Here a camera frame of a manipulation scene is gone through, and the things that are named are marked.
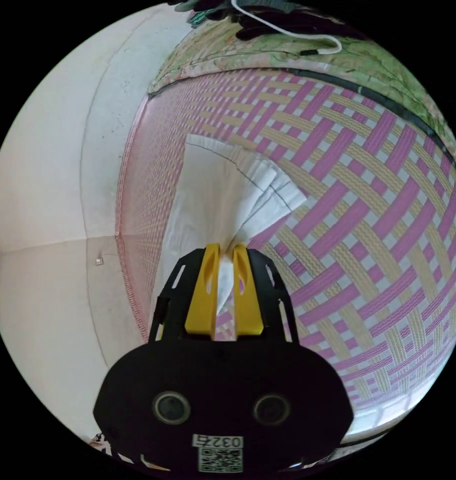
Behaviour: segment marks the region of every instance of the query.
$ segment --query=white cable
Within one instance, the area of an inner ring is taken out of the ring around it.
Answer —
[[[331,36],[331,35],[308,35],[308,34],[303,34],[303,33],[293,33],[291,31],[284,30],[283,28],[280,28],[279,26],[273,25],[269,21],[263,20],[262,18],[259,18],[256,15],[253,15],[252,13],[250,13],[246,10],[243,10],[243,8],[238,6],[237,0],[231,0],[231,5],[233,6],[233,8],[237,9],[242,14],[248,15],[248,17],[251,17],[254,20],[258,20],[258,22],[261,22],[262,24],[265,24],[268,27],[271,27],[272,29],[276,30],[277,32],[280,32],[281,34],[289,35],[290,37],[294,37],[296,39],[330,40],[336,45],[335,47],[332,47],[332,48],[317,48],[316,50],[320,55],[337,54],[338,52],[342,51],[342,44],[334,36]]]

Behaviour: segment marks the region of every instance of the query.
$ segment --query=green patterned fabric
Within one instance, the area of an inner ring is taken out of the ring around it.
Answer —
[[[341,52],[300,56],[300,51],[331,45],[283,34],[240,41],[236,38],[239,29],[227,19],[207,21],[193,30],[165,61],[148,93],[186,78],[248,68],[328,74],[369,88],[411,111],[436,132],[456,162],[456,140],[434,100],[402,63],[374,41],[338,37]]]

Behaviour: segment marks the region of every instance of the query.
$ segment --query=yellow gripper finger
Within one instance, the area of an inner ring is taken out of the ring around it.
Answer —
[[[245,245],[239,244],[233,250],[233,275],[236,337],[261,335],[264,328],[262,314]]]
[[[189,335],[206,335],[215,339],[218,302],[220,245],[206,246],[198,279],[184,324]]]

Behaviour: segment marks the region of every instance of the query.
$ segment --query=qr code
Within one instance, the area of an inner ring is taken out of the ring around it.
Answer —
[[[243,471],[243,449],[199,448],[198,470],[213,473],[239,473]]]

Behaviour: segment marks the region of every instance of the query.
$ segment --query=white towel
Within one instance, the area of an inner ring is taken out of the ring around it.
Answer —
[[[220,244],[217,313],[234,286],[232,251],[247,244],[306,197],[271,160],[199,135],[186,137],[183,167],[164,233],[151,313],[180,257]]]

